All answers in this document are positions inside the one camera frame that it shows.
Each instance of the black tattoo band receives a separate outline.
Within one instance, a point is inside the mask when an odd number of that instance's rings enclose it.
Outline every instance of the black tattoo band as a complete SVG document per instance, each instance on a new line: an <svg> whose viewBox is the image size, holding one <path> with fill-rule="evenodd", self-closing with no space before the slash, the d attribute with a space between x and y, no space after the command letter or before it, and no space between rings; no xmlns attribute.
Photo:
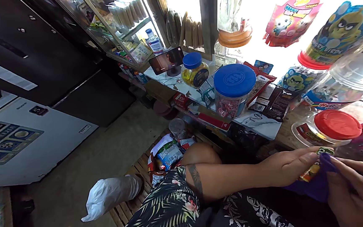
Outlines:
<svg viewBox="0 0 363 227"><path fill-rule="evenodd" d="M198 194L197 197L201 201L203 201L204 200L204 196L203 196L203 186L201 184L200 174L199 174L199 172L196 169L196 165L195 164L189 165L188 171L191 174L191 178L193 178L194 187L196 188L195 191Z"/></svg>

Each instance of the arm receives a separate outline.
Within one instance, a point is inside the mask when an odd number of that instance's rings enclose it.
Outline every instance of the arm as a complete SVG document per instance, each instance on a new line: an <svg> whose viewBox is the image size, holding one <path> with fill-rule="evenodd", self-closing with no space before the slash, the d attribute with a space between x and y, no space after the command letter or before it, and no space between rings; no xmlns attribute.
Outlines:
<svg viewBox="0 0 363 227"><path fill-rule="evenodd" d="M279 152L256 165L186 165L189 187L205 203L254 187L287 186L317 159L319 147Z"/></svg>

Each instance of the smartphone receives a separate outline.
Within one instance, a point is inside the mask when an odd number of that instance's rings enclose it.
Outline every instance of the smartphone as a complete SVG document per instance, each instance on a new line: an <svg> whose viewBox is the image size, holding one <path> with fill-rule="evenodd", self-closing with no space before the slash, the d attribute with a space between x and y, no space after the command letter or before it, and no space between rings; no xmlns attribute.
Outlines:
<svg viewBox="0 0 363 227"><path fill-rule="evenodd" d="M152 66L154 73L159 75L183 64L183 57L184 54L181 47L176 47L149 59L149 64Z"/></svg>

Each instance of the black refrigerator door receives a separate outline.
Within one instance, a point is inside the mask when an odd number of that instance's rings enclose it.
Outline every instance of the black refrigerator door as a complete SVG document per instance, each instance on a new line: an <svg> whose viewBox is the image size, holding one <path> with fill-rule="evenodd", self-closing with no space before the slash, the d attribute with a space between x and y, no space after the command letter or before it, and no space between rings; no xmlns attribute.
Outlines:
<svg viewBox="0 0 363 227"><path fill-rule="evenodd" d="M53 106L98 71L20 0L0 0L0 66L38 85L24 90L3 79L0 89Z"/></svg>
<svg viewBox="0 0 363 227"><path fill-rule="evenodd" d="M99 70L53 108L98 126L107 127L134 101L133 96Z"/></svg>

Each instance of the orange jar lid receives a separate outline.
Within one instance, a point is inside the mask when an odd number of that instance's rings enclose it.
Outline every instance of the orange jar lid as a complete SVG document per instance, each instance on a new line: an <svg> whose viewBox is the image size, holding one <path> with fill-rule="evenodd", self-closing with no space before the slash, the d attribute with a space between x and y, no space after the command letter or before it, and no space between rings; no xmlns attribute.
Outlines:
<svg viewBox="0 0 363 227"><path fill-rule="evenodd" d="M218 42L224 47L236 48L241 47L249 43L252 38L252 30L237 31L234 33L225 32L219 30Z"/></svg>

